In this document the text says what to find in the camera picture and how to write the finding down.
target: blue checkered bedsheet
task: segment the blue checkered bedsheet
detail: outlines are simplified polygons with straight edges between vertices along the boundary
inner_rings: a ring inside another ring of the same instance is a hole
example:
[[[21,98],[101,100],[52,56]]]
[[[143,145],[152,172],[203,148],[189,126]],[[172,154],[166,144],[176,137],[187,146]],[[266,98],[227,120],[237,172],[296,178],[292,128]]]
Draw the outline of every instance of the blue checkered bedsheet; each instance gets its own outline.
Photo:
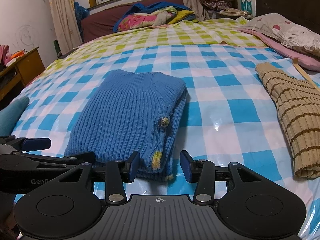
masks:
[[[127,195],[193,195],[195,185],[185,181],[178,161],[179,152],[185,149],[195,159],[207,159],[216,165],[240,162],[296,193],[308,208],[300,235],[318,239],[320,179],[293,179],[292,160],[275,105],[255,72],[256,64],[263,62],[271,62],[302,79],[291,60],[269,48],[156,46],[87,60],[35,80],[25,88],[20,96],[29,96],[30,105],[13,134],[49,137],[52,147],[37,153],[62,157],[81,110],[108,71],[160,71],[180,77],[188,87],[188,102],[174,148],[177,176],[165,183],[136,179],[125,185]],[[312,78],[320,83],[319,75]],[[96,183],[94,192],[104,198],[104,184]],[[216,197],[225,193],[226,184],[217,183]]]

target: silver screw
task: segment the silver screw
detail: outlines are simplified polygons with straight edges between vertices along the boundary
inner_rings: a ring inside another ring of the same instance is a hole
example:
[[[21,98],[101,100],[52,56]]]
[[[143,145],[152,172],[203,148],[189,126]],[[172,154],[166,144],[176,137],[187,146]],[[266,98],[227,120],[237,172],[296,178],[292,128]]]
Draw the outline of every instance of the silver screw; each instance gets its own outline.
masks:
[[[208,202],[211,200],[211,197],[208,194],[199,194],[196,196],[196,200],[200,202]]]
[[[124,197],[120,194],[112,194],[108,197],[108,199],[112,202],[119,202],[124,199]]]

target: yellow cloth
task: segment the yellow cloth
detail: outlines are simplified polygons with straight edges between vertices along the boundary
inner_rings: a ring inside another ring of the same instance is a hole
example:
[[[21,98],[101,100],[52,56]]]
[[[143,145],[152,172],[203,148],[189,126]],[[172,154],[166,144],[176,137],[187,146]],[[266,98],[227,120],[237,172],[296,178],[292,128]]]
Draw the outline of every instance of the yellow cloth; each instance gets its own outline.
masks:
[[[183,20],[185,17],[187,17],[190,14],[193,14],[194,11],[189,11],[189,10],[182,10],[182,11],[178,11],[177,15],[175,17],[172,18],[172,20],[170,20],[170,22],[168,22],[167,24],[174,24],[174,23],[178,23],[181,20]]]

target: wooden cabinet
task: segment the wooden cabinet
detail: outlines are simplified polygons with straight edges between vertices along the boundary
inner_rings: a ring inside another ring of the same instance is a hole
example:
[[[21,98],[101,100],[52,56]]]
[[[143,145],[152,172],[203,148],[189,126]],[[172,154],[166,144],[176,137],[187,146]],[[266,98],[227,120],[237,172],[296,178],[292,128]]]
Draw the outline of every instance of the wooden cabinet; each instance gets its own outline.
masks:
[[[6,84],[0,84],[0,109],[7,106],[21,90],[26,87],[36,76],[45,70],[40,58],[38,47],[17,59],[15,63],[0,72],[0,81],[15,72],[16,75]]]

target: beige strap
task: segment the beige strap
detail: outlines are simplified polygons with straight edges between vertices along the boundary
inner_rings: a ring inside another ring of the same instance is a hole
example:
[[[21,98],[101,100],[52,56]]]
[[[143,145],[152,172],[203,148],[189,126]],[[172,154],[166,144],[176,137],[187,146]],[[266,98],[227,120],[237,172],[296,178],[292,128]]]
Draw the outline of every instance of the beige strap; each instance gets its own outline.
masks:
[[[315,89],[317,89],[318,91],[320,91],[320,89],[318,88],[318,86],[312,81],[312,79],[310,78],[310,76],[303,70],[302,67],[299,66],[298,64],[298,58],[294,58],[293,59],[293,66],[296,68],[296,70],[299,71],[299,73],[304,77],[305,80],[309,81],[309,83],[311,84],[311,86],[313,86]]]

